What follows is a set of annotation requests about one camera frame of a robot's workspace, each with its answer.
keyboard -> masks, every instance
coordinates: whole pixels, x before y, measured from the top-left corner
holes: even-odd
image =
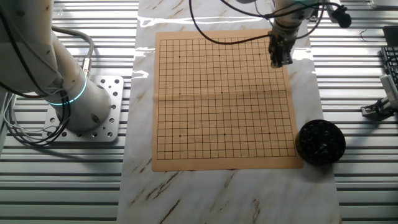
[[[392,80],[396,87],[398,87],[398,59],[392,58],[386,64],[386,61],[391,57],[398,57],[398,47],[382,47],[381,48],[381,57],[384,64],[384,69],[386,69],[386,73],[391,75]]]

white robotic arm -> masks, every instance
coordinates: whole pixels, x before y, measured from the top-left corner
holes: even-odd
[[[63,89],[72,107],[67,129],[80,132],[99,126],[111,110],[110,96],[85,75],[52,32],[53,1],[1,0],[0,13],[1,85],[19,93],[44,95],[58,117],[62,98],[48,93]]]

wire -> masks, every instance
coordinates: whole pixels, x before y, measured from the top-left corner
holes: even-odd
[[[239,41],[235,41],[235,42],[220,42],[220,41],[217,41],[217,40],[213,40],[212,38],[208,37],[208,36],[199,28],[199,26],[198,26],[198,24],[197,24],[197,22],[196,22],[196,20],[195,20],[195,16],[193,15],[192,0],[189,0],[188,3],[189,3],[189,10],[190,10],[190,13],[191,13],[191,18],[192,18],[193,24],[195,25],[195,27],[197,28],[197,30],[199,31],[199,33],[200,33],[206,40],[209,40],[209,41],[211,41],[211,42],[213,42],[213,43],[215,43],[215,44],[221,44],[221,45],[242,44],[242,43],[249,42],[249,41],[252,41],[252,40],[257,40],[257,39],[261,39],[261,38],[265,38],[265,37],[270,37],[270,36],[271,36],[271,35],[269,35],[269,34],[266,34],[266,35],[261,35],[261,36],[258,36],[258,37],[251,37],[251,38],[248,38],[248,39],[239,40]]]
[[[63,131],[67,127],[67,124],[69,122],[69,117],[71,115],[69,98],[68,98],[67,92],[65,90],[62,90],[60,92],[60,97],[62,100],[62,116],[60,118],[60,125],[55,128],[54,132],[50,133],[46,138],[43,138],[41,140],[31,141],[36,138],[29,136],[27,133],[9,125],[6,122],[7,129],[9,130],[11,135],[22,144],[27,144],[27,145],[35,146],[35,147],[42,147],[42,146],[46,146],[48,144],[53,143],[59,137],[59,135],[61,135],[63,133]],[[15,119],[15,114],[13,113],[12,107],[8,107],[7,111],[5,111],[5,113],[6,113],[6,118],[9,120],[9,122],[11,124],[17,124],[17,121]]]
[[[83,32],[77,31],[77,30],[65,29],[65,28],[61,28],[61,27],[57,27],[57,26],[52,26],[51,29],[55,32],[79,36],[83,40],[87,41],[90,46],[88,47],[88,53],[87,53],[86,57],[91,58],[91,56],[93,55],[93,51],[94,51],[94,41],[89,35],[87,35]]]
[[[304,37],[308,37],[310,34],[312,34],[312,32],[314,32],[315,29],[318,28],[319,24],[321,23],[321,20],[322,20],[322,18],[323,18],[323,13],[324,13],[324,12],[325,12],[325,5],[322,6],[321,14],[320,14],[320,16],[319,16],[319,18],[318,18],[318,21],[317,21],[317,23],[315,24],[315,26],[312,27],[312,30],[310,30],[309,32],[307,32],[307,33],[304,34],[304,35],[301,35],[300,37],[296,37],[296,40],[302,39],[302,38],[304,38]]]
[[[366,42],[368,42],[368,41],[365,40],[365,39],[363,38],[362,34],[365,33],[367,30],[368,30],[368,29],[365,29],[364,31],[362,31],[362,32],[359,33],[359,35],[361,36],[362,40],[363,40],[363,41],[366,41]]]
[[[13,117],[15,124],[11,124],[11,122],[9,122],[9,121],[7,120],[6,114],[5,114],[5,113],[3,113],[3,120],[4,120],[8,125],[10,125],[10,126],[12,126],[12,127],[14,127],[14,128],[17,128],[17,129],[21,130],[21,131],[24,132],[24,133],[39,133],[39,132],[43,132],[43,131],[45,131],[45,132],[50,132],[50,131],[47,131],[47,129],[49,129],[49,128],[56,128],[56,127],[58,127],[59,125],[63,125],[63,124],[65,123],[65,121],[64,121],[63,123],[60,123],[58,126],[52,125],[52,126],[49,126],[49,127],[44,128],[44,129],[37,130],[37,131],[33,131],[33,130],[28,130],[28,129],[22,128],[22,127],[19,126],[19,124],[18,124],[18,122],[17,122],[17,120],[16,120],[15,111],[14,111],[15,102],[16,102],[16,95],[15,95],[15,94],[12,94],[12,96],[11,96],[10,99],[9,99],[9,101],[6,102],[6,104],[3,106],[3,108],[5,108],[5,109],[4,109],[5,111],[7,111],[9,107],[11,108],[11,116]]]
[[[224,3],[225,5],[227,5],[228,7],[230,7],[231,9],[233,9],[235,11],[238,11],[240,13],[243,13],[245,15],[254,16],[254,17],[262,17],[262,18],[265,18],[265,19],[286,16],[286,15],[289,15],[289,14],[292,14],[292,13],[295,13],[295,12],[298,12],[298,11],[301,11],[301,10],[304,10],[304,9],[308,9],[308,8],[314,7],[314,6],[331,5],[331,6],[336,6],[338,8],[341,7],[339,4],[334,3],[334,2],[318,2],[318,3],[311,4],[311,5],[305,5],[304,7],[300,7],[298,9],[295,9],[295,10],[292,10],[292,11],[289,11],[289,12],[280,13],[280,14],[277,14],[277,15],[275,15],[276,12],[273,12],[273,13],[270,13],[270,14],[264,14],[264,15],[257,15],[257,14],[253,14],[251,12],[245,12],[243,10],[240,10],[240,9],[232,6],[230,3],[226,2],[225,0],[220,0],[220,1],[222,3]]]
[[[22,54],[21,54],[21,51],[20,51],[19,48],[18,48],[17,42],[16,42],[16,40],[15,40],[15,37],[13,36],[13,34],[12,34],[12,32],[11,32],[11,28],[9,27],[9,23],[8,23],[8,21],[7,21],[7,18],[6,18],[6,13],[4,12],[4,9],[3,9],[3,7],[2,7],[1,4],[0,4],[0,18],[1,18],[1,21],[2,21],[2,23],[3,23],[3,26],[4,26],[5,30],[6,30],[6,32],[7,32],[8,38],[10,39],[12,48],[15,50],[15,52],[16,52],[16,54],[17,54],[17,56],[18,56],[18,58],[19,58],[19,60],[20,60],[20,62],[21,62],[21,64],[22,64],[22,66],[24,67],[24,69],[25,69],[27,75],[28,75],[29,78],[32,80],[32,83],[36,86],[37,89],[39,89],[42,93],[44,93],[45,96],[49,96],[49,95],[55,94],[55,92],[53,92],[53,93],[48,93],[48,92],[46,92],[46,91],[43,90],[43,88],[37,83],[37,81],[36,81],[36,79],[34,78],[32,72],[30,71],[28,65],[26,64],[26,61],[24,60],[24,57],[23,57]]]
[[[260,11],[259,11],[259,8],[257,7],[257,0],[254,1],[254,7],[256,7],[256,12],[257,12],[259,15],[262,15],[262,14],[260,13]]]

grid lines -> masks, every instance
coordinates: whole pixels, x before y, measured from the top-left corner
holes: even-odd
[[[267,48],[160,40],[157,160],[297,156],[284,73]]]

gray cable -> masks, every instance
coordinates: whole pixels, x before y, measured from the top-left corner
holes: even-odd
[[[61,27],[57,27],[57,26],[52,26],[51,29],[55,32],[79,36],[83,40],[87,41],[90,46],[88,48],[88,53],[87,53],[86,57],[91,59],[91,56],[93,55],[93,51],[94,51],[94,42],[93,42],[93,39],[89,35],[87,35],[83,32],[77,31],[77,30],[65,29],[65,28],[61,28]]]

